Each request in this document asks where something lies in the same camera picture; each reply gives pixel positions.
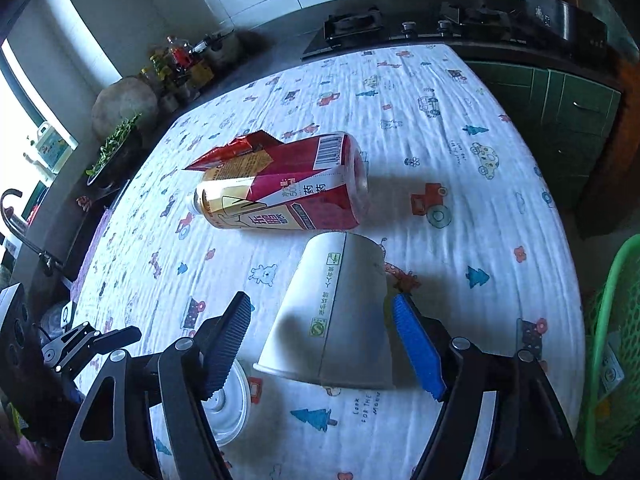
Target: green logo on cup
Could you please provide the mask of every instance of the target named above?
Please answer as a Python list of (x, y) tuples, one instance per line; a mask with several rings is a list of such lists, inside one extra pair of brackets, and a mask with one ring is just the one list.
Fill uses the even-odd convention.
[(311, 321), (311, 328), (309, 329), (309, 335), (312, 337), (324, 337), (326, 331), (327, 320), (324, 317), (315, 317)]
[(340, 253), (329, 253), (326, 258), (327, 265), (337, 265), (340, 263)]

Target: faucet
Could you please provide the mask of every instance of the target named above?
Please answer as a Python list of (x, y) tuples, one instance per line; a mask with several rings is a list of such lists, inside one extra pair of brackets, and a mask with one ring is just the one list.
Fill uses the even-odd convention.
[(45, 276), (53, 276), (53, 271), (57, 270), (60, 272), (60, 274), (62, 274), (63, 282), (65, 281), (68, 282), (68, 277), (65, 276), (64, 264), (62, 263), (62, 261), (57, 259), (53, 254), (49, 253), (49, 251), (45, 251), (44, 249), (41, 249), (30, 240), (27, 240), (27, 238), (20, 231), (18, 231), (18, 229), (16, 229), (11, 224), (11, 222), (9, 222), (9, 219), (7, 218), (6, 213), (4, 212), (4, 205), (2, 203), (4, 202), (4, 198), (7, 195), (15, 195), (18, 198), (20, 198), (22, 196), (22, 192), (17, 189), (7, 189), (4, 193), (2, 193), (2, 196), (0, 197), (0, 216), (2, 216), (2, 220), (4, 221), (6, 226), (9, 228), (9, 231), (11, 231), (12, 234), (16, 238), (18, 238), (18, 240), (20, 240), (23, 245), (30, 248), (31, 251), (33, 251), (38, 255), (38, 258), (40, 259), (40, 263), (44, 267), (42, 271), (44, 272)]

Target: green vegetable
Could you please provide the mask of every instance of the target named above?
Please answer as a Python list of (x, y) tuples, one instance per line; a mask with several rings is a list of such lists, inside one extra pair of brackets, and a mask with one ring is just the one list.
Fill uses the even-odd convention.
[(100, 157), (97, 162), (90, 170), (86, 170), (85, 173), (89, 176), (92, 176), (98, 173), (104, 165), (109, 161), (111, 155), (116, 152), (116, 150), (122, 145), (127, 136), (131, 133), (133, 128), (136, 126), (136, 121), (140, 118), (141, 114), (137, 114), (135, 117), (131, 119), (125, 119), (122, 121), (113, 133), (107, 137), (107, 140), (104, 141), (104, 146), (100, 147)]

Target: blue gripper pad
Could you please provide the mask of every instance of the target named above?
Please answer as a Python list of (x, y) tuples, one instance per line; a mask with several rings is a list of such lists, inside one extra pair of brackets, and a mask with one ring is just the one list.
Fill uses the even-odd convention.
[(420, 323), (420, 313), (407, 297), (398, 294), (393, 300), (394, 322), (418, 376), (420, 386), (437, 401), (441, 401), (447, 390), (442, 378), (442, 363), (435, 346)]

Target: white round lid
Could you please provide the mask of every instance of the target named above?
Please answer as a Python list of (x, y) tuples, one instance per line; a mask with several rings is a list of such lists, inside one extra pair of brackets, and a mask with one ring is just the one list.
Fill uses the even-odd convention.
[(218, 446), (228, 444), (240, 434), (249, 416), (250, 402), (249, 382), (240, 363), (235, 360), (222, 389), (202, 402)]

